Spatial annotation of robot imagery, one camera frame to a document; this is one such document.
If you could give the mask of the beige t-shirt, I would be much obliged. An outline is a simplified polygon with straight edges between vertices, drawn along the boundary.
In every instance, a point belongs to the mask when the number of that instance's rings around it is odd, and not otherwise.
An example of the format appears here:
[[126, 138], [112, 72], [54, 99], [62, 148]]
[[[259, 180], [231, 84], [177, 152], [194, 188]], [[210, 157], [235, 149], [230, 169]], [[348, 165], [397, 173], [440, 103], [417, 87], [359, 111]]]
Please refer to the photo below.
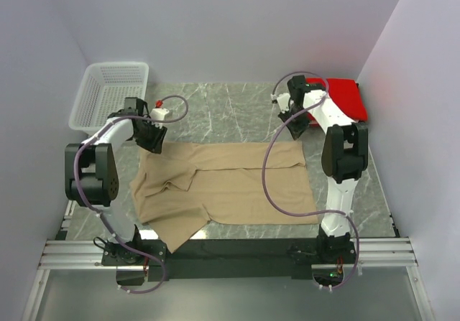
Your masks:
[[228, 225], [317, 224], [303, 145], [167, 142], [139, 151], [130, 189], [140, 223], [170, 252], [210, 221]]

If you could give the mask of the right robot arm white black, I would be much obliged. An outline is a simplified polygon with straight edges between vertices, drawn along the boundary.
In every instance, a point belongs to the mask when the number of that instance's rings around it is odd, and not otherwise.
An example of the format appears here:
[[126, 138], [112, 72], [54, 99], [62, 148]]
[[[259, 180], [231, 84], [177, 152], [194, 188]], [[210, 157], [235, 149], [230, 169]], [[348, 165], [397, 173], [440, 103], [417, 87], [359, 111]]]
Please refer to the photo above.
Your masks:
[[287, 92], [272, 98], [279, 106], [278, 117], [288, 121], [293, 139], [298, 139], [311, 120], [296, 116], [304, 109], [323, 130], [325, 139], [321, 166], [328, 178], [326, 213], [318, 229], [316, 256], [331, 263], [350, 245], [350, 225], [354, 191], [368, 166], [368, 130], [365, 124], [347, 116], [321, 83], [309, 83], [304, 75], [287, 82]]

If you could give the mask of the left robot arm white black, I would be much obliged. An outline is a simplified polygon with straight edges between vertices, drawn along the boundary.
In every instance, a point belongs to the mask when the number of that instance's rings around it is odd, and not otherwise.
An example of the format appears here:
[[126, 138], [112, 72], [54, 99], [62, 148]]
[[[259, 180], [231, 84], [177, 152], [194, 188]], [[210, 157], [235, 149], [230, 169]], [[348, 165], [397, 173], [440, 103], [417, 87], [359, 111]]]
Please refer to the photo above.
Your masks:
[[128, 97], [124, 107], [110, 114], [106, 123], [80, 144], [65, 148], [65, 194], [80, 206], [91, 209], [109, 232], [105, 250], [124, 263], [139, 263], [144, 255], [139, 230], [115, 205], [119, 176], [114, 152], [126, 141], [153, 154], [162, 152], [167, 133], [163, 126], [169, 111], [156, 108], [150, 116], [147, 102]]

